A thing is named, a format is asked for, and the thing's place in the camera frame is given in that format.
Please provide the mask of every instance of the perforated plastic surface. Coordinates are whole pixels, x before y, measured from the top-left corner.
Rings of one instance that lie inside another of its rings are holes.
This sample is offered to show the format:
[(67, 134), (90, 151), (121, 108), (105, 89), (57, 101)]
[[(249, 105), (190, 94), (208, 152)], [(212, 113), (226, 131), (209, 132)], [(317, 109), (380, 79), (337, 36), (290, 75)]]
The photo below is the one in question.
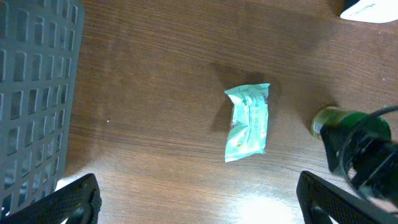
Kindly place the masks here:
[(1, 218), (64, 173), (84, 16), (76, 0), (0, 1)]

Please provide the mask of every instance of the black wire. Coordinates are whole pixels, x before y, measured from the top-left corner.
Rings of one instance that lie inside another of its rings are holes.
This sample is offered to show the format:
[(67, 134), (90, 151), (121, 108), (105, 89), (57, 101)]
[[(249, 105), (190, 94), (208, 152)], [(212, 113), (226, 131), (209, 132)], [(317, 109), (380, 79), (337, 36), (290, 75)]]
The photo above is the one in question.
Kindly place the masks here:
[(398, 105), (396, 106), (388, 106), (386, 108), (380, 109), (378, 111), (375, 111), (373, 113), (371, 113), (369, 116), (361, 119), (353, 128), (352, 130), (347, 134), (347, 138), (346, 141), (343, 143), (343, 147), (341, 148), (341, 151), (339, 152), (339, 168), (340, 168), (340, 172), (342, 173), (344, 179), (346, 179), (348, 185), (355, 191), (355, 193), (358, 194), (358, 196), (365, 200), (365, 201), (369, 201), (368, 198), (359, 190), (357, 190), (353, 183), (351, 183), (350, 179), (348, 178), (348, 170), (346, 170), (346, 167), (344, 165), (344, 157), (346, 154), (346, 150), (348, 145), (351, 142), (352, 137), (354, 136), (354, 134), (356, 134), (357, 131), (359, 131), (369, 120), (373, 119), (373, 118), (378, 118), (386, 113), (390, 113), (393, 111), (398, 111)]

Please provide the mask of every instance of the wooden surface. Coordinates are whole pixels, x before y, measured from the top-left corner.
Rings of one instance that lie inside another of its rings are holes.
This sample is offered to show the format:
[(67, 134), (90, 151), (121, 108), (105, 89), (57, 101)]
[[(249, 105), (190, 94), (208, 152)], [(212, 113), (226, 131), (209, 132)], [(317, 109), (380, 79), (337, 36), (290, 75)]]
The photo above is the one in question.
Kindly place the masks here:
[[(340, 0), (83, 2), (63, 183), (95, 173), (100, 223), (303, 223), (302, 170), (347, 189), (314, 114), (398, 103), (398, 22), (344, 21)], [(271, 84), (267, 153), (226, 164), (223, 92), (247, 83)]]

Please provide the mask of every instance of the crumpled plastic wrapper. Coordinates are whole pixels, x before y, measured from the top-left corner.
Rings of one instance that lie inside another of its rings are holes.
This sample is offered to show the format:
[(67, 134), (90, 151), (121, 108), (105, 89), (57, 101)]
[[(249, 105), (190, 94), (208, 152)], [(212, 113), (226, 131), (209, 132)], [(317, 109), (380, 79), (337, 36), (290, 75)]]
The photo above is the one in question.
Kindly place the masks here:
[(268, 83), (242, 85), (225, 91), (234, 104), (225, 162), (266, 153), (268, 87)]

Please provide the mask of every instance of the brown wood grain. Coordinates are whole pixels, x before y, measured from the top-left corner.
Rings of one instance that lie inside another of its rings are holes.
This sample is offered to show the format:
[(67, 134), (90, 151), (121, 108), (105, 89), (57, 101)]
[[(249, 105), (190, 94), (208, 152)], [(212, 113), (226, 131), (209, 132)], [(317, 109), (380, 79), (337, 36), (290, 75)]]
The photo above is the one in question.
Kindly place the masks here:
[[(95, 173), (100, 223), (303, 223), (302, 170), (348, 188), (315, 113), (398, 103), (398, 23), (341, 20), (342, 1), (83, 2), (65, 181)], [(223, 92), (264, 82), (267, 153), (226, 164)]]

